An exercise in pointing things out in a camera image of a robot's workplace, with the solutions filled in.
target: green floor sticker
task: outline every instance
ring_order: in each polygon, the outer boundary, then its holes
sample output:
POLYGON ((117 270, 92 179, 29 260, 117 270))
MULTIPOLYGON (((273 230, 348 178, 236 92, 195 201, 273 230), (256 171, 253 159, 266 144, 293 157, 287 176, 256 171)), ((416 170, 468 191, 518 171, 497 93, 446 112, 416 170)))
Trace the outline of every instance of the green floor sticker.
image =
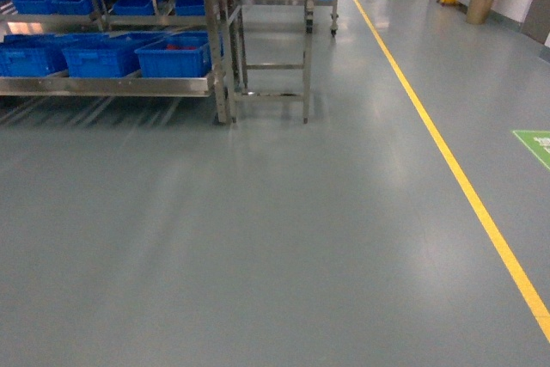
POLYGON ((549 131, 513 131, 520 141, 550 169, 550 132, 549 131))

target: doorway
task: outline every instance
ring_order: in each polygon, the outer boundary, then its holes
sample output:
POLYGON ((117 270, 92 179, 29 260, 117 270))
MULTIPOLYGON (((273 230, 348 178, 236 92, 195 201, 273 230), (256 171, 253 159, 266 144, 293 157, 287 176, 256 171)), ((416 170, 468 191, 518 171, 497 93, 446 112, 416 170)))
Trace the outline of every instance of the doorway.
POLYGON ((533 0, 522 24, 522 34, 544 44, 550 34, 550 0, 533 0))

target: metal table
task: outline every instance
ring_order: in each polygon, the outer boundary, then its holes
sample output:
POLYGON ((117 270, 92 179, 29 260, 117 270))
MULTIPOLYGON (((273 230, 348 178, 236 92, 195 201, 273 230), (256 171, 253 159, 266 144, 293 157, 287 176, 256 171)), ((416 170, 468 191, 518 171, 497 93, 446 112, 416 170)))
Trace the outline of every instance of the metal table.
POLYGON ((236 122, 236 103, 239 101, 301 101, 303 103, 303 122, 308 123, 309 117, 309 94, 311 85, 311 52, 313 36, 313 12, 315 0, 219 0, 222 8, 221 22, 223 32, 223 47, 226 51, 231 50, 231 45, 238 45, 238 53, 225 53, 226 73, 231 73, 234 68, 233 56, 240 59, 242 86, 235 90, 235 80, 232 76, 226 77, 229 93, 229 112, 233 122, 236 122), (246 47, 244 41, 244 30, 242 25, 242 4, 281 4, 285 2, 301 2, 304 5, 304 46, 303 61, 296 64, 248 64, 246 47), (238 33, 238 40, 233 40, 231 34, 238 33), (253 93, 248 90, 248 70, 302 70, 303 91, 299 94, 281 93, 253 93))

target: gray epoxy floor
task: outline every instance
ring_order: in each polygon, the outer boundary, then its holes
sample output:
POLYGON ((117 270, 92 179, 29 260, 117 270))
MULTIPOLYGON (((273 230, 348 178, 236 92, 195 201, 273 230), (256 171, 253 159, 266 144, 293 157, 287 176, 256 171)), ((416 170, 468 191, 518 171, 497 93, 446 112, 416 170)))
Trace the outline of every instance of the gray epoxy floor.
MULTIPOLYGON (((360 2, 550 303, 550 174, 510 133, 550 129, 537 45, 435 0, 360 2)), ((250 9, 250 60, 292 58, 301 13, 250 9)), ((355 5, 336 41, 328 14, 309 125, 299 105, 230 128, 211 101, 0 108, 0 365, 550 365, 355 5)))

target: blue plastic crate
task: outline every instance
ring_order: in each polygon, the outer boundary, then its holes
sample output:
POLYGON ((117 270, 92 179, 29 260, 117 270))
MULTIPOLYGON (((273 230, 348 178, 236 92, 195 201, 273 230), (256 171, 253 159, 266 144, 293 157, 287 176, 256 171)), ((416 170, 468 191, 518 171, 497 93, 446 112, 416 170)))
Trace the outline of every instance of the blue plastic crate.
POLYGON ((112 40, 126 40, 136 43, 136 48, 155 43, 169 36, 168 32, 128 32, 111 38, 112 40))
MULTIPOLYGON (((206 32, 205 30, 186 30, 185 32, 179 33, 178 36, 180 36, 182 38, 185 38, 185 37, 198 38, 198 39, 204 40, 205 42, 209 41, 208 32, 206 32)), ((223 38, 222 38, 222 34, 219 34, 219 39, 220 39, 220 51, 221 51, 221 55, 223 56, 223 38)), ((208 66, 212 67, 211 60, 209 60, 208 66)))
POLYGON ((81 42, 66 47, 63 54, 72 77, 123 77, 139 69, 134 51, 152 41, 118 37, 81 42))
POLYGON ((0 44, 0 75, 48 76, 67 69, 62 49, 77 43, 65 36, 25 36, 0 44))
POLYGON ((18 13, 22 15, 53 15, 54 0, 13 0, 18 13))
POLYGON ((54 0, 52 3, 60 15, 89 15, 94 11, 92 0, 54 0))
POLYGON ((153 0, 118 0, 113 5, 113 10, 117 15, 124 16, 147 16, 155 14, 153 0))
POLYGON ((44 38, 53 38, 55 34, 6 34, 3 37, 3 43, 13 43, 18 40, 24 39, 44 39, 44 38))
POLYGON ((202 77, 211 69, 210 46, 200 38, 176 34, 136 50, 143 77, 202 77), (172 49, 192 47, 194 49, 172 49))
POLYGON ((179 16, 204 16, 205 0, 175 0, 175 14, 179 16))

